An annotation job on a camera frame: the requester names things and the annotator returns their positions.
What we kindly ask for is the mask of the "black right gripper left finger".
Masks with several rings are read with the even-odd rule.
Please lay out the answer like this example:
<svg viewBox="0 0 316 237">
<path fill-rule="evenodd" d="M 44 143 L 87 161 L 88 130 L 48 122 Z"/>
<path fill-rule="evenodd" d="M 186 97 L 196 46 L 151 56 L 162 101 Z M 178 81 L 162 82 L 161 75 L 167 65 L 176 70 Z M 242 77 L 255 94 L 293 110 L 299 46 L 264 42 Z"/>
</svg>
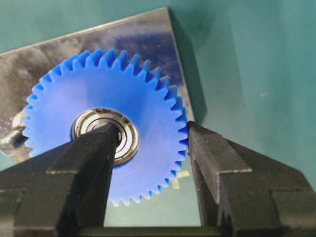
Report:
<svg viewBox="0 0 316 237">
<path fill-rule="evenodd" d="M 3 237 L 72 237 L 102 226 L 119 143 L 104 125 L 0 173 Z"/>
</svg>

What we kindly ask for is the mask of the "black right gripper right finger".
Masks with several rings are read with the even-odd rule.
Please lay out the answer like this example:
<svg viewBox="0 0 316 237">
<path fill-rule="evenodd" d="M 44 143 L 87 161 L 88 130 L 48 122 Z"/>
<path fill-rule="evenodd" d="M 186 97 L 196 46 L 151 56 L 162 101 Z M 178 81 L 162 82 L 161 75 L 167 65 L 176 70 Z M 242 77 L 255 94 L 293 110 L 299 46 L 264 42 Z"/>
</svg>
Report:
<svg viewBox="0 0 316 237">
<path fill-rule="evenodd" d="M 316 194 L 298 169 L 188 122 L 201 225 L 233 237 L 313 237 Z"/>
</svg>

